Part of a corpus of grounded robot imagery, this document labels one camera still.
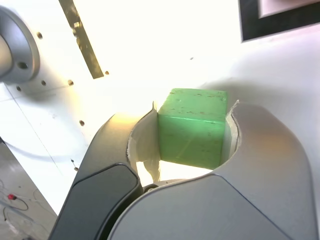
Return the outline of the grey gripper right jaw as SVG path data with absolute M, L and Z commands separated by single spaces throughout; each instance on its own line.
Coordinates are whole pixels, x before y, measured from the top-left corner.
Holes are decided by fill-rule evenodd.
M 318 220 L 307 154 L 267 109 L 236 103 L 233 155 L 198 178 L 136 199 L 111 240 L 317 240 Z

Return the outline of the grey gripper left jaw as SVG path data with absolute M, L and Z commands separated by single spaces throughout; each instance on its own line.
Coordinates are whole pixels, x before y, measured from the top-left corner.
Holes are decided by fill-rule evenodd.
M 144 194 L 137 163 L 160 179 L 157 110 L 114 114 L 93 137 L 49 235 L 105 240 L 122 212 Z

